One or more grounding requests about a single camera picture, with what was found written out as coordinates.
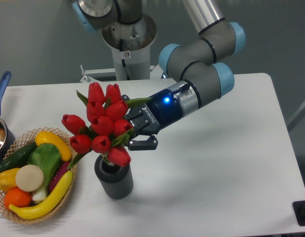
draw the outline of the red tulip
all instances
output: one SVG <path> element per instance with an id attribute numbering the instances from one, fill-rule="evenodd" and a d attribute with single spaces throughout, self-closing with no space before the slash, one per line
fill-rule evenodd
<path id="1" fill-rule="evenodd" d="M 120 100 L 117 103 L 110 105 L 105 110 L 105 115 L 111 118 L 113 121 L 117 121 L 125 116 L 128 110 L 128 105 L 125 101 Z"/>
<path id="2" fill-rule="evenodd" d="M 76 115 L 64 115 L 61 122 L 74 135 L 79 134 L 80 127 L 85 129 L 84 120 Z"/>
<path id="3" fill-rule="evenodd" d="M 121 92 L 117 84 L 108 85 L 106 87 L 106 101 L 108 100 L 108 97 L 111 98 L 111 105 L 122 99 Z"/>
<path id="4" fill-rule="evenodd" d="M 110 162 L 119 166 L 126 166 L 131 161 L 131 157 L 124 147 L 112 147 L 108 150 L 107 158 Z"/>
<path id="5" fill-rule="evenodd" d="M 97 153 L 106 153 L 111 147 L 111 140 L 106 135 L 100 135 L 93 139 L 92 149 Z"/>
<path id="6" fill-rule="evenodd" d="M 105 95 L 98 82 L 90 83 L 88 86 L 88 101 L 96 101 L 101 105 L 105 102 Z"/>
<path id="7" fill-rule="evenodd" d="M 79 134 L 70 137 L 70 144 L 77 153 L 85 154 L 91 148 L 91 139 L 87 135 Z"/>
<path id="8" fill-rule="evenodd" d="M 114 136 L 118 137 L 132 128 L 132 124 L 125 119 L 114 122 Z"/>
<path id="9" fill-rule="evenodd" d="M 114 131 L 114 122 L 106 117 L 93 117 L 91 121 L 91 128 L 98 134 L 98 135 L 110 135 Z"/>
<path id="10" fill-rule="evenodd" d="M 97 101 L 89 101 L 87 104 L 87 119 L 91 122 L 93 117 L 105 115 L 103 105 Z"/>

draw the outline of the yellow pepper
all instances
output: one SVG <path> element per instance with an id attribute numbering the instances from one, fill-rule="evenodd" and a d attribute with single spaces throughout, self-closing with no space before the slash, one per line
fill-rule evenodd
<path id="1" fill-rule="evenodd" d="M 66 162 L 71 159 L 71 151 L 68 145 L 55 133 L 49 131 L 41 131 L 35 137 L 35 143 L 39 146 L 42 143 L 54 144 L 61 154 L 61 160 Z"/>
<path id="2" fill-rule="evenodd" d="M 8 192 L 17 187 L 15 177 L 18 171 L 19 168 L 14 168 L 0 173 L 0 190 Z"/>
<path id="3" fill-rule="evenodd" d="M 9 205 L 9 209 L 15 212 L 19 217 L 25 220 L 34 220 L 41 218 L 50 213 L 62 200 L 67 193 L 73 180 L 71 170 L 67 171 L 59 180 L 52 192 L 45 200 L 36 206 L 17 207 L 13 204 Z"/>

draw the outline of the bok choy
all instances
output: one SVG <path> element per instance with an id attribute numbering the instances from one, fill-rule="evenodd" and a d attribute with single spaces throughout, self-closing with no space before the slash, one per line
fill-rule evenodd
<path id="1" fill-rule="evenodd" d="M 28 158 L 27 164 L 38 166 L 44 173 L 44 182 L 32 192 L 34 202 L 41 202 L 48 196 L 48 185 L 61 163 L 59 149 L 51 143 L 40 144 Z"/>

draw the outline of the pot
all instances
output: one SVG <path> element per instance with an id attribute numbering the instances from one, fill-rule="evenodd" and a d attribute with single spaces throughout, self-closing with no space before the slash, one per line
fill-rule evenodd
<path id="1" fill-rule="evenodd" d="M 2 97 L 7 88 L 9 79 L 11 77 L 10 72 L 4 72 L 0 79 L 0 106 Z M 6 123 L 0 118 L 0 164 L 3 161 L 5 154 L 10 146 L 14 143 L 15 137 L 13 133 L 7 128 Z"/>

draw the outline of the tulip bouquet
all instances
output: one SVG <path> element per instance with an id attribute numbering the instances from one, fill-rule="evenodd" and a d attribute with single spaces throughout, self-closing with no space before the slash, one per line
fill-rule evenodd
<path id="1" fill-rule="evenodd" d="M 109 84 L 104 94 L 97 82 L 89 84 L 88 97 L 78 91 L 77 95 L 86 105 L 90 126 L 86 126 L 85 121 L 77 115 L 63 116 L 63 125 L 74 135 L 70 137 L 70 145 L 77 152 L 68 169 L 91 151 L 101 154 L 108 164 L 128 165 L 131 158 L 124 145 L 132 138 L 134 130 L 124 116 L 128 109 L 145 103 L 150 98 L 124 101 L 117 84 Z"/>

